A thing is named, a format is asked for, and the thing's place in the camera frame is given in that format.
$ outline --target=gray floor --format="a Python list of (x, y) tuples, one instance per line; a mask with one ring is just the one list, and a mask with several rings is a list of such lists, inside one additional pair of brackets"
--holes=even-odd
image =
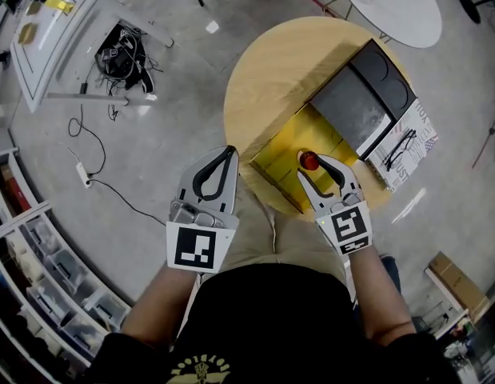
[[(196, 0), (121, 1), (166, 27), (176, 44), (170, 49), (147, 44), (164, 70), (155, 75), (154, 106), (124, 109), (116, 122), (105, 107), (87, 106), (84, 123), (106, 148), (99, 178), (138, 209), (165, 218), (182, 169), (224, 144), (224, 95), (242, 52), (271, 27), (321, 11), (310, 0), (205, 0), (206, 8)], [(440, 140), (388, 205), (372, 215), (377, 247), (397, 258), (403, 293), (414, 307), (429, 286), (423, 270), (439, 250), (483, 290), (495, 279), (495, 138), (471, 169), (495, 120), (495, 26), (471, 23), (457, 0), (437, 2), (444, 30), (436, 46), (389, 45), (409, 72)], [(483, 8), (485, 18), (492, 14)], [(369, 28), (355, 13), (352, 20)], [(219, 25), (214, 34), (206, 31), (212, 21)], [(495, 23), (494, 15), (490, 21)], [(39, 192), (82, 254), (136, 299), (165, 260), (164, 228), (102, 186), (84, 190), (67, 147), (89, 170), (99, 167), (102, 152), (87, 133), (68, 137), (68, 120), (79, 115), (78, 107), (31, 114), (11, 69), (3, 87), (12, 135)], [(420, 191), (424, 196), (416, 206), (395, 221)]]

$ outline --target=white desk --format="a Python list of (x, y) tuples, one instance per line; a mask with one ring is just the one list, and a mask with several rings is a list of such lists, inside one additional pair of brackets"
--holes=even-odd
[[(14, 68), (30, 111), (34, 112), (47, 101), (127, 105), (126, 98), (76, 94), (107, 35), (123, 20), (166, 46), (172, 46), (173, 40), (117, 0), (66, 1), (75, 4), (69, 14), (47, 6), (42, 6), (34, 15), (24, 14), (10, 45)], [(38, 29), (32, 43), (23, 46), (18, 44), (18, 36), (29, 22), (38, 24)]]
[[(325, 5), (325, 10), (339, 0)], [(354, 6), (369, 22), (381, 31), (381, 38), (396, 40), (407, 46), (433, 46), (441, 36), (442, 19), (436, 0), (350, 0), (347, 19)]]

